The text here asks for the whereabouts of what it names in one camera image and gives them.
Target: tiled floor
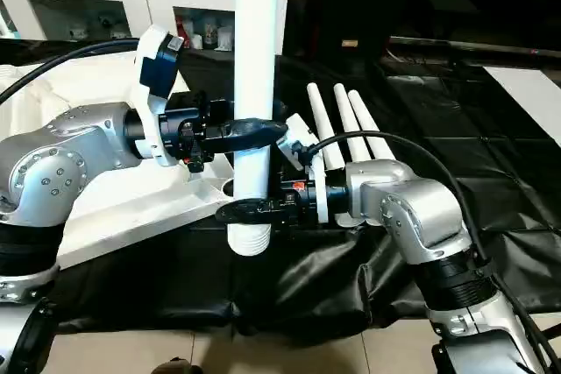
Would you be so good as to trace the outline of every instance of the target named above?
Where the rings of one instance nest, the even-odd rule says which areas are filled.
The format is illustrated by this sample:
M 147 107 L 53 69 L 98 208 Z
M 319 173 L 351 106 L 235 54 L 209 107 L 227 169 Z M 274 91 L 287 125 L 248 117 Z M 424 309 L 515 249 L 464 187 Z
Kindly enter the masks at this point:
M 536 316 L 541 328 L 561 314 Z M 46 374 L 150 374 L 179 356 L 206 374 L 435 373 L 430 348 L 437 342 L 427 321 L 398 321 L 390 328 L 308 349 L 286 349 L 263 337 L 189 332 L 117 332 L 57 336 Z M 561 355 L 561 340 L 553 341 Z

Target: black cable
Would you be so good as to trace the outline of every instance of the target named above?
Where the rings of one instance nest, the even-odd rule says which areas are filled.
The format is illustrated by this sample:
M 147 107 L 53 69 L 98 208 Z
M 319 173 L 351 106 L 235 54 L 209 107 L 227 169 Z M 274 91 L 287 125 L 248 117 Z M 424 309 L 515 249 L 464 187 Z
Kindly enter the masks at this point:
M 314 155 L 316 155 L 320 150 L 322 150 L 327 145 L 331 145 L 336 142 L 340 142 L 341 140 L 346 140 L 348 138 L 362 138 L 362 137 L 390 139 L 397 143 L 406 145 L 416 150 L 417 152 L 420 152 L 426 158 L 430 159 L 441 170 L 443 175 L 446 177 L 446 179 L 449 181 L 451 186 L 454 188 L 456 193 L 456 199 L 458 200 L 459 206 L 462 210 L 465 225 L 467 226 L 468 233 L 472 238 L 473 245 L 475 246 L 475 250 L 479 254 L 479 259 L 481 259 L 481 261 L 486 261 L 486 253 L 485 250 L 483 249 L 483 244 L 479 237 L 479 230 L 477 228 L 475 220 L 473 219 L 472 213 L 467 205 L 467 200 L 465 199 L 464 193 L 462 192 L 462 189 L 458 181 L 448 170 L 448 168 L 446 168 L 446 166 L 440 161 L 440 159 L 435 157 L 431 152 L 429 152 L 419 144 L 409 139 L 402 138 L 401 136 L 395 135 L 393 133 L 386 133 L 383 131 L 349 131 L 346 133 L 340 133 L 331 138 L 324 139 L 321 142 L 318 142 L 317 144 L 310 146 L 308 150 L 304 151 L 304 158 L 307 161 L 310 161 Z M 543 332 L 539 329 L 539 327 L 536 325 L 534 320 L 529 316 L 528 312 L 526 311 L 522 303 L 516 298 L 516 296 L 513 294 L 510 288 L 508 288 L 504 280 L 502 280 L 497 273 L 493 275 L 493 280 L 497 285 L 497 287 L 499 288 L 499 290 L 502 291 L 502 293 L 505 295 L 507 300 L 510 301 L 511 305 L 513 306 L 513 309 L 515 310 L 515 313 L 520 318 L 522 325 L 526 328 L 527 335 L 529 335 L 530 344 L 532 345 L 532 348 L 536 352 L 536 357 L 542 363 L 545 371 L 546 372 L 549 371 L 549 367 L 547 367 L 547 365 L 544 363 L 543 356 L 541 353 L 542 351 L 540 350 L 538 343 L 543 346 L 543 350 L 545 350 L 545 353 L 550 358 L 552 366 L 557 372 L 557 374 L 561 374 L 561 363 L 557 359 L 557 355 L 555 351 L 551 347 L 550 343 L 548 342 Z
M 2 94 L 0 94 L 0 105 L 8 101 L 12 95 L 17 93 L 21 88 L 23 88 L 28 83 L 34 81 L 43 73 L 51 70 L 53 67 L 57 67 L 67 60 L 75 59 L 83 56 L 84 54 L 91 53 L 98 50 L 104 50 L 106 48 L 116 47 L 116 46 L 136 46 L 138 44 L 137 39 L 113 39 L 112 41 L 105 41 L 103 43 L 92 44 L 91 46 L 85 46 L 74 50 L 73 52 L 66 53 L 60 57 L 49 60 L 48 62 L 42 64 L 41 66 L 33 69 L 29 74 L 26 74 L 21 79 L 12 83 Z
M 550 328 L 545 329 L 543 331 L 543 334 L 549 340 L 555 339 L 556 337 L 560 337 L 561 336 L 561 323 L 558 323 L 555 326 L 552 326 Z
M 510 304 L 512 304 L 512 307 L 515 310 L 516 315 L 520 318 L 520 322 L 522 323 L 522 325 L 528 331 L 528 336 L 529 336 L 528 339 L 529 339 L 530 343 L 535 344 L 536 342 L 538 342 L 539 344 L 541 344 L 543 346 L 543 350 L 545 351 L 547 356 L 550 358 L 551 365 L 555 368 L 555 371 L 556 372 L 561 372 L 561 363 L 559 362 L 559 359 L 557 358 L 555 350 L 553 350 L 553 348 L 551 347 L 551 344 L 548 341 L 545 334 L 536 325 L 536 322 L 534 321 L 534 319 L 532 319 L 529 316 L 528 312 L 526 311 L 526 308 L 524 308 L 522 303 L 516 298 L 515 294 L 508 287 L 506 282 L 503 279 L 501 279 L 499 277 L 499 275 L 497 275 L 496 273 L 493 275 L 493 281 L 497 285 L 497 287 L 502 291 L 502 293 L 504 293 L 505 297 L 507 297 L 507 300 L 510 301 Z M 542 365 L 547 372 L 548 367 L 547 367 L 547 365 L 544 364 L 543 355 L 542 355 L 541 350 L 539 352 L 536 352 L 536 356 L 540 359 L 540 362 L 542 362 Z

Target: white plastic rod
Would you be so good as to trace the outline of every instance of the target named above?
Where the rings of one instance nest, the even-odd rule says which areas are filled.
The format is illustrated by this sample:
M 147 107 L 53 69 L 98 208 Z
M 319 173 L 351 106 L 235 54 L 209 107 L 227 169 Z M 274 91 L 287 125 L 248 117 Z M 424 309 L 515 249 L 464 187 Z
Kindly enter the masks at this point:
M 333 90 L 335 91 L 335 99 L 337 100 L 339 114 L 343 121 L 344 131 L 359 131 L 359 123 L 352 112 L 351 103 L 349 102 L 349 97 L 344 90 L 343 84 L 338 83 L 333 87 Z M 347 144 L 351 152 L 352 162 L 368 161 L 370 159 L 370 152 L 368 148 L 366 148 L 366 143 L 363 138 L 347 139 Z
M 352 90 L 349 92 L 349 101 L 351 101 L 352 109 L 354 109 L 363 131 L 380 131 L 357 91 Z M 366 138 L 366 141 L 370 145 L 370 149 L 376 159 L 395 159 L 394 153 L 389 149 L 386 139 Z
M 317 85 L 313 82 L 309 83 L 306 89 L 308 90 L 309 103 L 312 106 L 312 113 L 314 114 L 314 120 L 316 121 L 317 136 L 319 137 L 319 140 L 335 136 L 325 105 L 323 105 L 322 95 L 319 93 Z M 343 154 L 341 153 L 337 143 L 323 148 L 323 160 L 325 161 L 325 167 L 328 170 L 344 168 Z
M 273 116 L 277 0 L 236 0 L 234 118 Z M 269 147 L 234 153 L 234 199 L 266 198 Z M 269 245 L 271 225 L 231 224 L 228 243 L 242 256 Z

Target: black plastic sheet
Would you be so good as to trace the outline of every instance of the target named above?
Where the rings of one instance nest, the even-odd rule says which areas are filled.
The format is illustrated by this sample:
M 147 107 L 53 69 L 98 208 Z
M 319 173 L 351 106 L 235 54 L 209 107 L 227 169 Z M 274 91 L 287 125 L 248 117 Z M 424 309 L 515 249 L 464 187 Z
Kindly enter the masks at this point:
M 0 61 L 17 64 L 68 50 L 51 42 L 4 46 Z M 232 98 L 232 62 L 217 57 L 185 53 L 181 73 L 194 91 Z M 531 312 L 561 308 L 561 150 L 483 69 L 404 64 L 336 74 L 279 58 L 275 97 L 313 126 L 310 81 L 336 132 L 332 86 L 342 82 L 359 91 L 382 130 L 432 150 L 458 178 L 489 254 L 522 303 Z M 430 162 L 390 146 L 420 175 L 443 181 Z M 275 169 L 283 165 L 278 153 L 272 160 Z M 241 258 L 212 218 L 63 271 L 52 298 L 63 332 L 231 324 L 244 335 L 300 344 L 423 316 L 421 295 L 381 228 L 276 231 L 263 254 Z

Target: silver robotic arm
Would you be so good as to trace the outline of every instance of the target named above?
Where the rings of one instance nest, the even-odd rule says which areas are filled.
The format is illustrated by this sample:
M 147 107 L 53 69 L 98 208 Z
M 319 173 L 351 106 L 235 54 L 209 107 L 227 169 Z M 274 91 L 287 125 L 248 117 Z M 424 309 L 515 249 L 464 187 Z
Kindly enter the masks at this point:
M 0 220 L 27 227 L 63 224 L 96 176 L 138 166 L 124 137 L 129 110 L 124 102 L 82 106 L 0 142 Z
M 280 150 L 296 169 L 311 165 L 312 172 L 318 155 L 308 151 L 316 141 L 310 140 L 308 126 L 297 115 L 287 123 L 288 132 L 278 141 Z M 544 373 L 511 304 L 491 279 L 492 266 L 476 256 L 456 196 L 442 183 L 418 177 L 401 162 L 377 159 L 349 163 L 344 173 L 326 172 L 319 185 L 317 180 L 282 181 L 277 194 L 270 200 L 226 204 L 217 219 L 315 223 L 316 210 L 324 202 L 332 213 L 349 212 L 355 218 L 381 222 L 397 244 L 423 294 L 430 323 L 442 338 L 433 347 L 439 373 Z
M 41 372 L 57 328 L 45 298 L 76 198 L 99 174 L 156 159 L 200 172 L 215 153 L 273 144 L 287 130 L 230 121 L 226 101 L 168 101 L 182 39 L 151 27 L 138 43 L 135 109 L 124 102 L 64 112 L 45 127 L 0 142 L 0 374 Z
M 451 191 L 392 160 L 350 163 L 345 173 L 351 215 L 382 222 L 423 293 L 430 323 L 443 338 L 434 349 L 438 368 L 520 373 L 522 364 L 542 373 L 513 308 L 478 272 Z

